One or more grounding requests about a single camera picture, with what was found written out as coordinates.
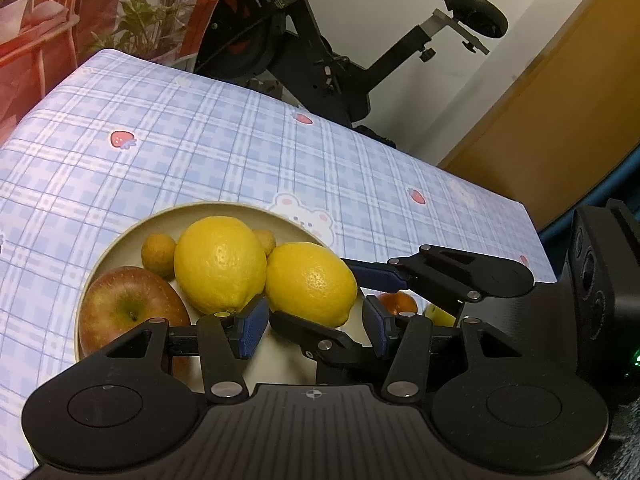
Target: tablecloth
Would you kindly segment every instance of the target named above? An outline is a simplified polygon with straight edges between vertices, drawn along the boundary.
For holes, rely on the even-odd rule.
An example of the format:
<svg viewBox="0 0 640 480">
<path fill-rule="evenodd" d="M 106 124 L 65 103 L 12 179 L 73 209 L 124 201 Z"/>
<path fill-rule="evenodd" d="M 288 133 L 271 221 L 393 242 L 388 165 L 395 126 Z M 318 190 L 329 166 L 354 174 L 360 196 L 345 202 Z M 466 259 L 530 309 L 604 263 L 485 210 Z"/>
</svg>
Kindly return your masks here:
<svg viewBox="0 0 640 480">
<path fill-rule="evenodd" d="M 73 364 L 100 254 L 140 219 L 202 200 L 274 210 L 348 258 L 427 243 L 555 281 L 521 204 L 256 92 L 101 51 L 0 149 L 0 479 L 34 466 L 20 410 Z"/>
</svg>

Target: wooden door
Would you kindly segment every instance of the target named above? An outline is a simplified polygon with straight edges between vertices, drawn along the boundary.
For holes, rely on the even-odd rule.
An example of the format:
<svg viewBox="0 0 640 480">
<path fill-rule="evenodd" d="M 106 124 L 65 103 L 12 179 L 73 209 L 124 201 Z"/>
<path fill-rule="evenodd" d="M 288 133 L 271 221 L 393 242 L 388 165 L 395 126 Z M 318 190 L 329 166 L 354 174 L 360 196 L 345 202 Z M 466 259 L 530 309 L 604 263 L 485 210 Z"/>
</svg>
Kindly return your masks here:
<svg viewBox="0 0 640 480">
<path fill-rule="evenodd" d="M 640 142 L 640 0 L 590 0 L 440 163 L 541 229 Z"/>
</svg>

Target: ribbed black surface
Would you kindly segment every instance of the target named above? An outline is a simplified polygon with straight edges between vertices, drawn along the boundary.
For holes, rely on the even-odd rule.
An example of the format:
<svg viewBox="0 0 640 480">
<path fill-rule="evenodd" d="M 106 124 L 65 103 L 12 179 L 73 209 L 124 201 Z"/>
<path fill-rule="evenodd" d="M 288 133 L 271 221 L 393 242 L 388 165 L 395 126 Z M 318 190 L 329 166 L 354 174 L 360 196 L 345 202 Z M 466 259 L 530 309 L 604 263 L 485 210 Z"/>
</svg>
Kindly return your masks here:
<svg viewBox="0 0 640 480">
<path fill-rule="evenodd" d="M 30 480 L 84 475 L 39 468 Z M 506 480 L 446 449 L 407 406 L 358 386 L 260 386 L 244 404 L 209 410 L 178 450 L 103 480 Z M 577 467 L 546 478 L 592 480 Z"/>
</svg>

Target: bowl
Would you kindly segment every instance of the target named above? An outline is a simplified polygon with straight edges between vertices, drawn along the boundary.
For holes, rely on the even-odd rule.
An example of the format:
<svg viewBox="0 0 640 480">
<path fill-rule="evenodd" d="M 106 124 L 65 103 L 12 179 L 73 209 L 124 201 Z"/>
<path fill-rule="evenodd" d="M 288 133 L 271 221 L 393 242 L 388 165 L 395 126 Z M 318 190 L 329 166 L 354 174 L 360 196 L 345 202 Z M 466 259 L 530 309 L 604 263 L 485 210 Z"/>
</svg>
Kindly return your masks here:
<svg viewBox="0 0 640 480">
<path fill-rule="evenodd" d="M 106 272 L 120 266 L 142 267 L 140 249 L 145 239 L 152 233 L 165 233 L 177 240 L 182 232 L 195 221 L 207 216 L 233 216 L 247 224 L 251 229 L 269 229 L 274 233 L 278 245 L 286 242 L 312 242 L 324 246 L 312 234 L 274 213 L 266 210 L 232 202 L 197 202 L 173 207 L 146 218 L 121 234 L 104 251 L 92 269 L 79 299 L 76 309 L 74 327 L 74 343 L 76 362 L 82 359 L 78 335 L 78 318 L 80 305 L 84 295 L 94 280 Z M 184 301 L 191 322 L 195 323 L 202 314 L 193 308 L 180 290 L 175 280 L 170 285 Z M 370 346 L 367 334 L 362 326 L 362 295 L 358 294 L 356 303 L 351 309 L 347 323 L 341 327 L 351 338 L 361 344 Z M 202 374 L 200 360 L 191 358 L 190 374 L 181 378 L 188 387 L 202 392 Z M 304 357 L 300 347 L 275 335 L 269 326 L 248 361 L 237 361 L 242 370 L 249 391 L 252 392 L 257 383 L 271 384 L 315 384 L 316 362 Z"/>
</svg>

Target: white wall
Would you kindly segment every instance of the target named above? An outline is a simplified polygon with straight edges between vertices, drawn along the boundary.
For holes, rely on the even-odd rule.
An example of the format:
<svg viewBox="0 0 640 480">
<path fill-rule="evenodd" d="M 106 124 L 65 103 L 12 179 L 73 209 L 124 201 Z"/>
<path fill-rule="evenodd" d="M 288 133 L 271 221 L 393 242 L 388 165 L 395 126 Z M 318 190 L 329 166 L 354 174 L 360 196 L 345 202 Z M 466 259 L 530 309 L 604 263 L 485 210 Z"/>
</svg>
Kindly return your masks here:
<svg viewBox="0 0 640 480">
<path fill-rule="evenodd" d="M 431 126 L 404 145 L 439 163 L 542 51 L 582 0 L 535 0 Z"/>
<path fill-rule="evenodd" d="M 428 18 L 433 9 L 446 10 L 443 0 L 309 1 L 334 50 L 365 67 Z M 533 0 L 489 1 L 513 26 Z M 503 40 L 483 41 L 491 50 L 510 34 Z M 468 52 L 452 30 L 439 33 L 431 46 L 437 54 L 430 62 L 424 64 L 414 55 L 370 94 L 372 111 L 363 122 L 395 140 L 401 149 L 414 146 L 417 138 L 425 136 L 430 124 L 488 59 L 479 52 Z"/>
</svg>

